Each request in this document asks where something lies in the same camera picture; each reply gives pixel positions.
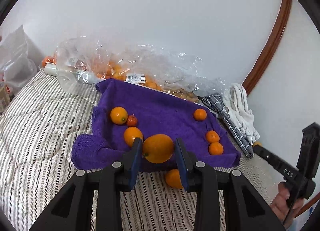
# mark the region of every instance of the small red fruit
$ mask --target small red fruit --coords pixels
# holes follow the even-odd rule
[[[127,120],[127,126],[137,126],[138,119],[134,115],[130,115]]]

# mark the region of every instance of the clear plastic bag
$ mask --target clear plastic bag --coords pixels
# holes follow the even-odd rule
[[[70,39],[56,50],[58,80],[66,92],[77,95],[89,94],[101,80],[116,78],[197,102],[197,95],[225,89],[220,79],[198,76],[201,62],[198,57],[153,45],[104,44],[92,37]]]
[[[37,72],[35,63],[28,59],[28,46],[23,27],[9,34],[0,46],[0,70],[3,80],[16,94]]]

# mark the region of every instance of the purple cloth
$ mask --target purple cloth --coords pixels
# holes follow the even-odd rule
[[[138,119],[138,128],[144,139],[154,134],[166,134],[175,141],[181,137],[187,151],[195,153],[198,160],[212,167],[233,167],[239,165],[240,152],[228,139],[227,132],[217,119],[207,111],[204,121],[193,119],[193,112],[199,105],[162,92],[137,86],[116,79],[107,79],[96,85],[102,93],[97,107],[92,112],[92,135],[81,134],[72,148],[72,161],[76,168],[100,169],[121,159],[129,151],[123,133],[127,126],[115,125],[109,114],[114,107],[124,107],[128,114]],[[215,130],[224,147],[222,155],[210,155],[205,134]],[[153,164],[142,159],[141,171],[167,170],[176,167],[175,157],[167,162]]]

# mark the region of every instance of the finger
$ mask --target finger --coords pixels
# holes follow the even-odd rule
[[[276,214],[276,216],[279,218],[279,220],[281,222],[283,222],[285,215],[277,208],[276,205],[270,205],[270,208],[272,209],[272,211],[274,212],[274,214]]]
[[[289,190],[285,187],[284,182],[279,182],[278,184],[279,194],[284,197],[284,199],[288,199],[290,197]]]
[[[292,208],[293,209],[300,209],[300,208],[302,208],[303,204],[304,204],[303,198],[297,199]]]
[[[289,212],[287,202],[281,195],[278,194],[273,200],[273,203],[284,215]]]

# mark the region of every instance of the striped fabric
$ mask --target striped fabric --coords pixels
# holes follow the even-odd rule
[[[91,133],[92,108],[99,98],[98,92],[84,97],[68,94],[55,77],[40,71],[0,116],[0,207],[18,231],[30,229],[76,171],[71,148],[79,134]],[[250,160],[242,156],[236,168],[270,203],[276,188],[268,165],[257,156]],[[219,196],[225,230],[222,193]],[[120,199],[124,230],[193,230],[196,194],[168,187],[163,172],[139,173],[133,191],[122,193]]]

